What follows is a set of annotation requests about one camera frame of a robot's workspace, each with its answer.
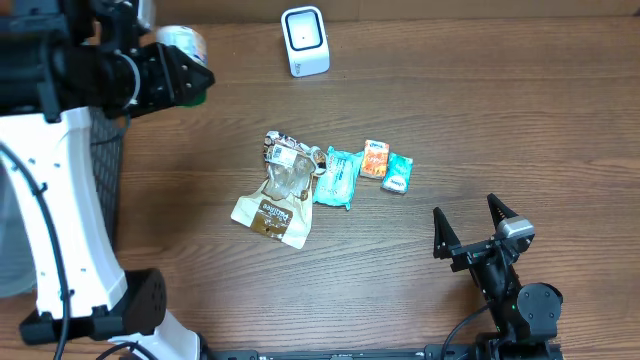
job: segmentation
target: black joint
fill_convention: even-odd
[[[106,305],[93,308],[87,317],[72,318],[69,339],[89,336],[93,340],[107,340],[114,336],[153,333],[162,323],[166,311],[164,280],[157,269],[125,271],[127,291],[111,310]],[[70,290],[61,297],[74,294]],[[62,320],[34,311],[20,324],[22,339],[28,345],[57,342]]]
[[[76,293],[75,290],[71,289],[68,292],[64,293],[60,291],[60,301],[65,301],[71,299],[71,297]]]
[[[49,187],[47,186],[47,183],[42,183],[42,187],[40,189],[38,189],[38,190],[33,190],[32,194],[33,194],[33,196],[39,196],[39,195],[42,195],[48,189],[49,189]]]

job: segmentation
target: candy wrapper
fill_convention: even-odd
[[[367,140],[364,143],[364,160],[360,175],[373,179],[382,179],[387,173],[389,144]]]
[[[327,172],[318,179],[313,202],[351,209],[362,157],[362,151],[351,154],[336,151],[330,146],[327,152]]]
[[[313,176],[326,171],[326,155],[290,136],[269,131],[264,140],[268,179],[238,199],[231,218],[251,230],[301,249],[312,219]]]
[[[409,179],[413,169],[413,159],[391,153],[387,176],[382,181],[382,188],[399,193],[409,190]]]

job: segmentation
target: black mesh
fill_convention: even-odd
[[[118,134],[118,128],[113,121],[108,120],[102,111],[91,109],[91,142],[111,139]],[[104,225],[107,235],[113,245],[118,211],[118,186],[120,178],[120,164],[122,162],[122,139],[91,146],[93,174],[96,178],[96,190],[102,208]]]

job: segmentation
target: white casing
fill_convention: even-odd
[[[309,76],[329,70],[329,44],[322,14],[315,6],[289,9],[280,19],[291,75]]]
[[[153,30],[156,22],[156,4],[153,0],[138,0],[138,25]]]
[[[162,324],[155,328],[153,335],[136,333],[109,339],[109,342],[115,344],[128,341],[139,343],[162,360],[198,360],[200,358],[200,338],[196,333],[182,326],[169,310],[166,311]],[[134,350],[133,354],[146,359],[137,350]]]
[[[104,225],[96,193],[90,153],[91,111],[67,110],[59,123],[42,114],[0,117],[0,141],[27,166],[43,192],[65,265],[71,296],[71,317],[90,316],[92,308],[111,310],[127,290]],[[42,212],[24,177],[0,154],[16,192],[36,267],[40,314],[62,318],[60,283]]]

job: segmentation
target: wooden table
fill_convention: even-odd
[[[215,349],[422,347],[482,304],[432,257],[440,206],[463,243],[492,232],[495,192],[536,226],[523,284],[565,295],[566,359],[640,353],[640,22],[633,18],[327,24],[332,65],[292,79],[279,24],[199,26],[217,84],[205,105],[137,119],[125,144],[117,255],[155,266],[169,308]],[[316,205],[302,250],[231,221],[280,130],[413,157],[405,196],[358,180],[353,208]],[[0,358],[46,359],[0,301]],[[456,338],[491,330],[485,315]],[[68,359],[107,347],[88,340]]]

